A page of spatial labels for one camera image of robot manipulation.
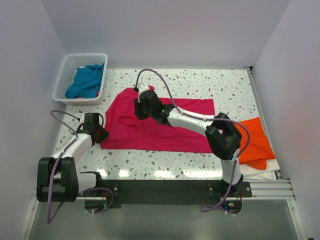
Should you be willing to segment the magenta t shirt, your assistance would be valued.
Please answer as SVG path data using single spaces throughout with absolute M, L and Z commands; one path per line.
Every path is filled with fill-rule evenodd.
M 120 92 L 105 113 L 105 129 L 109 132 L 100 147 L 107 150 L 148 150 L 188 153 L 211 153 L 205 136 L 194 131 L 161 125 L 152 118 L 138 119 L 132 88 Z

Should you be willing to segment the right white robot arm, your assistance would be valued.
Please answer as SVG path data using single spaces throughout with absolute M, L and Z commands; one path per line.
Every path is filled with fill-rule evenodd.
M 204 115 L 164 104 L 153 90 L 134 88 L 138 97 L 134 102 L 134 114 L 138 119 L 152 118 L 160 125 L 183 128 L 206 137 L 212 153 L 222 166 L 223 192 L 230 197 L 241 190 L 243 174 L 240 171 L 239 153 L 242 135 L 224 113 Z

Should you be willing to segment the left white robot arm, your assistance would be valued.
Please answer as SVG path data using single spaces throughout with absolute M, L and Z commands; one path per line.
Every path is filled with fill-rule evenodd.
M 81 192 L 99 196 L 104 184 L 98 172 L 80 172 L 76 163 L 94 145 L 107 139 L 109 132 L 103 127 L 100 113 L 84 113 L 71 141 L 51 157 L 38 162 L 36 198 L 39 202 L 74 202 Z

